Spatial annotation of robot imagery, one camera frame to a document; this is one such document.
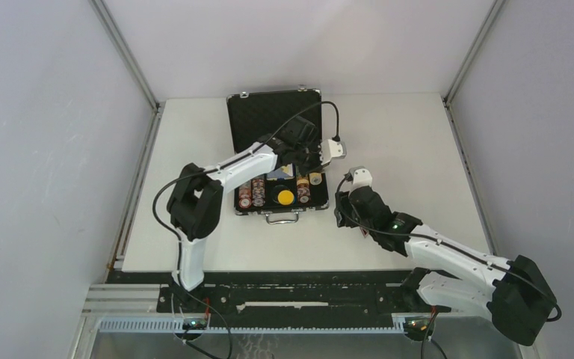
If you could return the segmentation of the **yellow round button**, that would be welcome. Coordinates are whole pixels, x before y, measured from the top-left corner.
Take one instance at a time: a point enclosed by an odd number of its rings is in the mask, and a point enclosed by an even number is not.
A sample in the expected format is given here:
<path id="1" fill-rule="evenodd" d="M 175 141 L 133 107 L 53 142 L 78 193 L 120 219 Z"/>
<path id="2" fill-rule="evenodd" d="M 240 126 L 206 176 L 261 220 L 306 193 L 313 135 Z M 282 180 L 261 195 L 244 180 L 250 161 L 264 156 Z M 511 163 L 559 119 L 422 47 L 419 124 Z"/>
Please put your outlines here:
<path id="1" fill-rule="evenodd" d="M 277 202 L 282 206 L 292 205 L 295 201 L 295 195 L 292 191 L 285 189 L 277 195 Z"/>

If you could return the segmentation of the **circuit board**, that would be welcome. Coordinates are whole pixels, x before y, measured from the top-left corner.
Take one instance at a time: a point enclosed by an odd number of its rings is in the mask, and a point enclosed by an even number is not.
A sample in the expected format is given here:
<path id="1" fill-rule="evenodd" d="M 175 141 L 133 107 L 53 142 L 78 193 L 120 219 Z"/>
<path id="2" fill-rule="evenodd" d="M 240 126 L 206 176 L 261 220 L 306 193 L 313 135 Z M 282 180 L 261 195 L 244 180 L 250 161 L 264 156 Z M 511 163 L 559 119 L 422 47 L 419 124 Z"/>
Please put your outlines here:
<path id="1" fill-rule="evenodd" d="M 408 319 L 404 323 L 404 329 L 406 331 L 418 331 L 423 332 L 428 329 L 432 321 L 429 318 L 414 318 Z"/>
<path id="2" fill-rule="evenodd" d="M 204 331 L 207 329 L 208 322 L 205 319 L 189 319 L 182 324 L 183 331 Z"/>

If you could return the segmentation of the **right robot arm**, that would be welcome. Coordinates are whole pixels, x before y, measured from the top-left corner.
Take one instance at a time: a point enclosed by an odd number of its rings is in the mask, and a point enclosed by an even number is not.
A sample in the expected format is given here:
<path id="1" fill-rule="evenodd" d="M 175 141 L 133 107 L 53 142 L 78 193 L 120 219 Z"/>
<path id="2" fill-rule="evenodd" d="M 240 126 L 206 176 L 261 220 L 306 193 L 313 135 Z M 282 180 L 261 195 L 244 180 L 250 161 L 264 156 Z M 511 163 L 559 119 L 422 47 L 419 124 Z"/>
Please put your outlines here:
<path id="1" fill-rule="evenodd" d="M 393 212 L 371 187 L 336 189 L 338 227 L 358 227 L 382 249 L 415 264 L 402 301 L 412 311 L 427 305 L 478 316 L 523 346 L 563 312 L 537 264 L 485 254 L 449 239 L 403 212 Z"/>

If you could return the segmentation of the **yellow chip stack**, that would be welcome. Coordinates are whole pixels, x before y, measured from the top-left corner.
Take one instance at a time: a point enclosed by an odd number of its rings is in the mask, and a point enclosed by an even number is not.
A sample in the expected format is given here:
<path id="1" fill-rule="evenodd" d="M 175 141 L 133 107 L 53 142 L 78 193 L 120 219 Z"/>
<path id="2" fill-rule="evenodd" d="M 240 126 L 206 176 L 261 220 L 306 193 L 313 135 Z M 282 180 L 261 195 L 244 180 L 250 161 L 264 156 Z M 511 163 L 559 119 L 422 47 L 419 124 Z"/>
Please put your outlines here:
<path id="1" fill-rule="evenodd" d="M 322 184 L 322 174 L 319 172 L 312 172 L 309 174 L 309 183 L 310 185 L 320 185 Z"/>

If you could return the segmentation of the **aluminium frame post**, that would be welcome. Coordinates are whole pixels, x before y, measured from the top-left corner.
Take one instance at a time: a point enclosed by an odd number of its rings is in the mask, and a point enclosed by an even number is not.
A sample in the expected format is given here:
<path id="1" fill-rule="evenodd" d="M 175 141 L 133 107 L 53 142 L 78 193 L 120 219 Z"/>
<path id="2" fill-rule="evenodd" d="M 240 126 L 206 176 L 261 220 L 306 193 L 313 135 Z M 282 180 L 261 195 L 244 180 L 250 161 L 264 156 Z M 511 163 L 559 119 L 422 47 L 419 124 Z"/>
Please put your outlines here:
<path id="1" fill-rule="evenodd" d="M 481 23 L 481 27 L 478 29 L 478 32 L 475 35 L 472 44 L 470 45 L 469 49 L 466 52 L 466 55 L 454 77 L 454 80 L 452 81 L 447 91 L 447 94 L 442 98 L 443 106 L 448 116 L 448 121 L 450 123 L 452 135 L 456 142 L 458 152 L 460 155 L 460 160 L 464 167 L 466 178 L 468 180 L 469 188 L 472 194 L 472 198 L 475 203 L 475 208 L 481 222 L 481 228 L 484 232 L 484 237 L 492 254 L 496 253 L 496 251 L 499 249 L 499 246 L 495 241 L 493 229 L 487 217 L 487 211 L 484 208 L 484 201 L 478 188 L 477 176 L 475 175 L 474 169 L 472 167 L 470 152 L 469 149 L 467 148 L 466 140 L 462 133 L 462 127 L 460 125 L 460 121 L 457 119 L 454 110 L 454 105 L 457 99 L 457 95 L 459 94 L 461 88 L 463 87 L 466 81 L 466 77 L 473 68 L 476 58 L 480 55 L 481 50 L 487 41 L 487 38 L 489 37 L 491 31 L 495 27 L 498 18 L 501 15 L 507 3 L 508 1 L 503 0 L 492 2 L 490 9 L 487 12 L 487 15 L 484 17 L 484 20 Z"/>
<path id="2" fill-rule="evenodd" d="M 146 134 L 141 145 L 141 150 L 138 156 L 138 163 L 134 175 L 132 176 L 131 186 L 126 198 L 123 214 L 120 217 L 120 224 L 118 234 L 111 247 L 110 256 L 105 264 L 105 272 L 102 276 L 102 281 L 106 282 L 108 275 L 115 269 L 115 265 L 123 261 L 124 253 L 129 243 L 129 237 L 135 225 L 135 218 L 138 211 L 138 204 L 141 198 L 141 191 L 144 186 L 146 177 L 146 170 L 152 155 L 152 148 L 158 131 L 161 114 L 160 103 L 156 99 L 152 88 L 150 87 L 143 70 L 141 69 L 138 61 L 130 49 L 130 45 L 123 36 L 120 27 L 111 12 L 111 9 L 106 1 L 93 0 L 89 2 L 94 13 L 100 20 L 105 32 L 114 45 L 120 59 L 122 60 L 129 75 L 138 86 L 138 90 L 142 93 L 149 106 L 150 116 L 147 121 Z"/>

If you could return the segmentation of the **playing card deck box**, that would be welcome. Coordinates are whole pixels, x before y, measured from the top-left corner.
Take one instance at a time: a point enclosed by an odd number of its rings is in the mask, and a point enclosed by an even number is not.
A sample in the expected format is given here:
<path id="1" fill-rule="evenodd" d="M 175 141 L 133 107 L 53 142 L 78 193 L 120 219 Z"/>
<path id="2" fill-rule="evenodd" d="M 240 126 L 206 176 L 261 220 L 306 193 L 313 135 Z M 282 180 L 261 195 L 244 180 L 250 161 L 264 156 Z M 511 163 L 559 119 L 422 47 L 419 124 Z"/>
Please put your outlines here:
<path id="1" fill-rule="evenodd" d="M 274 180 L 290 180 L 294 178 L 294 166 L 293 165 L 285 165 L 280 168 L 277 168 L 274 171 L 267 173 L 266 175 L 267 181 L 274 181 Z"/>

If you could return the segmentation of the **left aluminium frame post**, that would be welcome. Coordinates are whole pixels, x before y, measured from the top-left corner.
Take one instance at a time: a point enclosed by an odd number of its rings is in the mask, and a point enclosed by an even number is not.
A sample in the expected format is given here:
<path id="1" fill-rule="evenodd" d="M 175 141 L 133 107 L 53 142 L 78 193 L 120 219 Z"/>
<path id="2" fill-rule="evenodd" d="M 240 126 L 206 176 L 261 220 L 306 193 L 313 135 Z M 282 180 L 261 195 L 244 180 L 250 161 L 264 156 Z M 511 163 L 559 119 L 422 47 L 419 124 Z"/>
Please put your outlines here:
<path id="1" fill-rule="evenodd" d="M 129 75 L 138 86 L 138 90 L 142 93 L 149 106 L 150 116 L 147 121 L 146 134 L 141 145 L 141 150 L 138 156 L 138 163 L 134 175 L 132 176 L 131 186 L 126 198 L 123 214 L 120 217 L 120 224 L 118 234 L 111 247 L 110 256 L 105 264 L 105 272 L 102 276 L 102 281 L 106 282 L 108 275 L 115 269 L 115 265 L 123 261 L 124 253 L 129 243 L 129 237 L 135 225 L 135 218 L 138 211 L 138 204 L 141 198 L 141 191 L 144 186 L 146 177 L 146 170 L 152 155 L 152 148 L 158 131 L 161 114 L 160 103 L 156 99 L 152 88 L 150 87 L 143 70 L 141 69 L 138 61 L 130 49 L 130 45 L 123 36 L 120 27 L 111 12 L 111 9 L 106 1 L 93 0 L 89 2 L 94 13 L 100 20 L 105 32 L 114 45 L 120 59 L 122 60 Z"/>

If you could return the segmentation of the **right aluminium frame post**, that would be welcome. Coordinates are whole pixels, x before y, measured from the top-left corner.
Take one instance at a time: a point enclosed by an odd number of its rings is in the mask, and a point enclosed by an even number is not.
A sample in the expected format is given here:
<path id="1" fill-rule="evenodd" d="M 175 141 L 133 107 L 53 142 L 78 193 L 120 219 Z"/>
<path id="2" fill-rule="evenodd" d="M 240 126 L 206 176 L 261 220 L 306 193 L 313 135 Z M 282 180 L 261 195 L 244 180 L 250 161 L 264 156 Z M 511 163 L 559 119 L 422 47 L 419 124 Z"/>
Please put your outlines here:
<path id="1" fill-rule="evenodd" d="M 460 160 L 464 167 L 466 178 L 468 180 L 469 188 L 472 194 L 472 198 L 475 203 L 475 208 L 481 222 L 481 228 L 484 232 L 484 237 L 492 254 L 496 253 L 496 251 L 499 249 L 499 246 L 495 241 L 493 229 L 487 217 L 487 211 L 484 208 L 484 201 L 478 188 L 477 176 L 475 175 L 474 169 L 472 167 L 470 152 L 469 149 L 467 148 L 466 140 L 462 133 L 462 127 L 460 125 L 460 121 L 457 119 L 454 110 L 454 105 L 457 99 L 457 95 L 459 94 L 461 88 L 463 87 L 466 81 L 466 77 L 473 68 L 476 58 L 480 55 L 481 50 L 487 41 L 487 38 L 489 37 L 491 31 L 495 27 L 498 18 L 501 15 L 507 3 L 508 1 L 503 0 L 492 2 L 490 9 L 487 12 L 487 15 L 484 17 L 484 20 L 481 23 L 481 27 L 478 29 L 478 32 L 475 35 L 472 44 L 470 45 L 469 49 L 466 52 L 466 55 L 454 77 L 454 80 L 452 81 L 447 91 L 447 94 L 442 98 L 443 106 L 448 116 L 448 121 L 450 123 L 452 135 L 456 142 L 458 152 L 460 155 Z"/>

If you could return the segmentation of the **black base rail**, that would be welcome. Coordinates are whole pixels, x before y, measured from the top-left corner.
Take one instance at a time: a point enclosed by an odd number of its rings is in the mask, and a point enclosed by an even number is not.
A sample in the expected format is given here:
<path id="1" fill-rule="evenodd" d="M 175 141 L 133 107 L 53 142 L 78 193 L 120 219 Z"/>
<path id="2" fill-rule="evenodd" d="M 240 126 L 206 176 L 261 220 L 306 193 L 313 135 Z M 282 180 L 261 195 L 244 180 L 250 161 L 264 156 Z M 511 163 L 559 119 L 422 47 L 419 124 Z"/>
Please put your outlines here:
<path id="1" fill-rule="evenodd" d="M 343 328 L 387 325 L 393 316 L 430 315 L 410 270 L 208 272 L 190 294 L 163 285 L 157 313 L 205 316 L 213 325 Z"/>

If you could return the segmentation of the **red five poker chip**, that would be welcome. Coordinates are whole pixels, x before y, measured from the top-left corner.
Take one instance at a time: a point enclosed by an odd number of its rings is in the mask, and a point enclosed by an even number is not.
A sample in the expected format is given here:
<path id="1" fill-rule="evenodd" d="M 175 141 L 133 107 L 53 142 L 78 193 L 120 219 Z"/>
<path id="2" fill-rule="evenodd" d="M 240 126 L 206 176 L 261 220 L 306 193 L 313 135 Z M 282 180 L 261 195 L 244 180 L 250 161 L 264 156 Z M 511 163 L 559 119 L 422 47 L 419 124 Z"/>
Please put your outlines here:
<path id="1" fill-rule="evenodd" d="M 253 201 L 250 198 L 241 198 L 238 202 L 238 205 L 242 208 L 242 209 L 248 209 L 252 206 Z"/>

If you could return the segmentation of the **black aluminium poker case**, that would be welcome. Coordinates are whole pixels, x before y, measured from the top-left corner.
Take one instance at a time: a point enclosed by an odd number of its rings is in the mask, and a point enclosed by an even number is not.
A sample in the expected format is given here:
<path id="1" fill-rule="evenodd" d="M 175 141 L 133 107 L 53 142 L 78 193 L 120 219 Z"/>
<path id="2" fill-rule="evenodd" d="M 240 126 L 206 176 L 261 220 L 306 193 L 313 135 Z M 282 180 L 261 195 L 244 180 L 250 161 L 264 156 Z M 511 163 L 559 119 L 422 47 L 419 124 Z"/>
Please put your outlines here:
<path id="1" fill-rule="evenodd" d="M 279 90 L 233 94 L 226 98 L 233 148 L 236 153 L 247 149 L 262 135 L 273 133 L 288 119 L 300 115 L 318 127 L 322 142 L 322 98 L 317 89 Z M 291 224 L 306 211 L 320 211 L 329 205 L 327 175 L 323 169 L 319 172 L 323 180 L 320 185 L 310 185 L 311 200 L 299 203 L 297 200 L 297 178 L 301 174 L 294 166 L 294 178 L 265 180 L 265 205 L 248 209 L 238 206 L 238 188 L 234 191 L 234 209 L 237 215 L 263 215 L 268 224 Z M 288 189 L 295 195 L 292 205 L 282 206 L 277 202 L 280 191 Z"/>

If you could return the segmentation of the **shrink-wrapped blue chip stack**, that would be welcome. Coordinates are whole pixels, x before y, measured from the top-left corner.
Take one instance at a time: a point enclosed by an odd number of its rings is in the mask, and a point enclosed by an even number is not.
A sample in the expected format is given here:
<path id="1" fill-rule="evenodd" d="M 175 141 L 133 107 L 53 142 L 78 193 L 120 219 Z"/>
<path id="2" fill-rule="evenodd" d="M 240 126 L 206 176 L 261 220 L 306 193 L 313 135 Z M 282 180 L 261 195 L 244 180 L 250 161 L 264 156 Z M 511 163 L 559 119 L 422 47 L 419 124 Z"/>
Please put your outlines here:
<path id="1" fill-rule="evenodd" d="M 253 201 L 251 181 L 247 181 L 238 187 L 238 202 L 241 198 L 250 198 Z"/>

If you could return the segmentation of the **left circuit board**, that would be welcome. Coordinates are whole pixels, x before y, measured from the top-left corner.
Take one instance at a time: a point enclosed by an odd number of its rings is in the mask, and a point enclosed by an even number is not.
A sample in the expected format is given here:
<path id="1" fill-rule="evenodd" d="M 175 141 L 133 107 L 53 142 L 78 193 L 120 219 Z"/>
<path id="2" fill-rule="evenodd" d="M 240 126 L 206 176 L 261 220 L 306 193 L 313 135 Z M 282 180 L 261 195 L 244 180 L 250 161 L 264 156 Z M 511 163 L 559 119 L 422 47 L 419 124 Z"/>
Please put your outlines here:
<path id="1" fill-rule="evenodd" d="M 204 331 L 207 329 L 208 322 L 205 319 L 189 319 L 182 324 L 183 331 Z"/>

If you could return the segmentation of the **right circuit board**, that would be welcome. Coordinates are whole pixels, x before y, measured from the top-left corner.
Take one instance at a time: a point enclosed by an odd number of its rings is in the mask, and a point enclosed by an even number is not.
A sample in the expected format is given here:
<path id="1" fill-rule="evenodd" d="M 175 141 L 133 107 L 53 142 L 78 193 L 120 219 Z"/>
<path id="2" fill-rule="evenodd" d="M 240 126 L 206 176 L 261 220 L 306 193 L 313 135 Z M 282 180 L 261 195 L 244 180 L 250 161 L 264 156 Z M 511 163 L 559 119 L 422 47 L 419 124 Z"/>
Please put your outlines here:
<path id="1" fill-rule="evenodd" d="M 423 332 L 428 329 L 432 321 L 429 318 L 414 318 L 408 319 L 404 323 L 404 329 L 406 331 L 418 331 Z"/>

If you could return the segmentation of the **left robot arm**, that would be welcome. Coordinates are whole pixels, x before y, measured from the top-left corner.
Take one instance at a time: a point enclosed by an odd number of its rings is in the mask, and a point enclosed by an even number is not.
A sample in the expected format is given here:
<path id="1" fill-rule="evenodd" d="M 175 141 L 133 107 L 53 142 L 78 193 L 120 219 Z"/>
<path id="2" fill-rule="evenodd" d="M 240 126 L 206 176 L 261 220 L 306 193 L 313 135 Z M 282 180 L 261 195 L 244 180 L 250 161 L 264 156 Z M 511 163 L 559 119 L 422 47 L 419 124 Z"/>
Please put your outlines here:
<path id="1" fill-rule="evenodd" d="M 172 273 L 173 282 L 179 285 L 174 298 L 177 305 L 193 312 L 203 304 L 204 293 L 198 286 L 204 280 L 206 241 L 219 224 L 223 197 L 284 165 L 295 165 L 305 173 L 318 170 L 327 163 L 313 152 L 312 147 L 320 143 L 318 127 L 296 115 L 227 160 L 207 167 L 184 166 L 170 184 L 173 190 L 166 205 L 170 231 L 179 246 Z"/>

